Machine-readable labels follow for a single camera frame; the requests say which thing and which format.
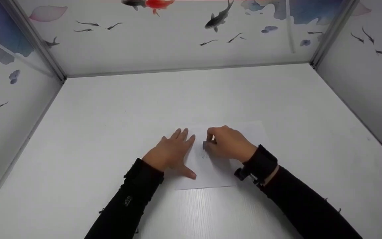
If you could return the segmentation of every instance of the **white table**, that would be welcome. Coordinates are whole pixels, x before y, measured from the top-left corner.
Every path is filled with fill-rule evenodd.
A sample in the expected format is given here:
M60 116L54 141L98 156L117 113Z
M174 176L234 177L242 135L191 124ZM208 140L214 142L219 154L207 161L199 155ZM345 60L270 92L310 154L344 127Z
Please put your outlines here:
M382 238L382 146L307 64L69 79L0 190L0 239L75 239L177 125L261 120L269 150L364 238ZM250 182L174 191L137 238L297 236Z

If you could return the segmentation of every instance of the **wrist strap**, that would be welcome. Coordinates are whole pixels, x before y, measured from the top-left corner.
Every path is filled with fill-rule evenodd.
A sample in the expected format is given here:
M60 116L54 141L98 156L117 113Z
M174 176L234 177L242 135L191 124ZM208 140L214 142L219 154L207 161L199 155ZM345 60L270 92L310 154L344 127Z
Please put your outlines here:
M243 168L239 168L235 171L235 176L242 181L247 176L252 174L256 177L254 183L264 183L265 178L267 178L278 165L278 159L267 151L262 145L259 145L250 160L243 163L243 165Z

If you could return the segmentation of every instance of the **white paper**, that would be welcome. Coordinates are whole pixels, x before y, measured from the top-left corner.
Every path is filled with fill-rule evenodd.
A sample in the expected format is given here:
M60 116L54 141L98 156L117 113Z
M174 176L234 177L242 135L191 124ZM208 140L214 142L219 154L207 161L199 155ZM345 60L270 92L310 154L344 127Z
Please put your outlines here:
M240 131L254 145L262 144L266 147L268 144L261 121L227 125ZM196 139L188 156L185 158L185 165L196 173L197 178L195 180L186 177L179 178L176 182L175 190L236 186L238 179L234 176L234 172L242 167L242 164L235 159L211 158L203 149L203 141L206 141L207 129L218 126L220 125L208 124L188 127L188 136L195 134Z

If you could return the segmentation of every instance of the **black sleeve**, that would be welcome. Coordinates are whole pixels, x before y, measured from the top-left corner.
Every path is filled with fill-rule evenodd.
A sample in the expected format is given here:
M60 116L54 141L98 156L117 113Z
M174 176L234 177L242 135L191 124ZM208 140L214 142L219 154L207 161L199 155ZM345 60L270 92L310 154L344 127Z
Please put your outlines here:
M263 167L263 164L255 163L258 160L262 162L262 158L274 156L260 145L254 156L244 165ZM251 169L252 174L262 170ZM323 197L281 166L270 182L259 188L280 207L304 238L361 238Z
M137 159L125 181L101 212L85 239L131 239L164 173Z

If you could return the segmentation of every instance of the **left hand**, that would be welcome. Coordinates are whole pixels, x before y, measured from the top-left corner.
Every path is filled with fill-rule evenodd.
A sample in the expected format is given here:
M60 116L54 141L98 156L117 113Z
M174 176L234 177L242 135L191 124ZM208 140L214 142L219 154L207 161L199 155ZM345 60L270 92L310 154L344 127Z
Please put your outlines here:
M184 131L177 129L170 138L163 136L156 147L142 157L142 160L161 172L172 168L185 177L195 179L197 175L184 164L185 154L195 141L195 135L186 141L187 136L187 128Z

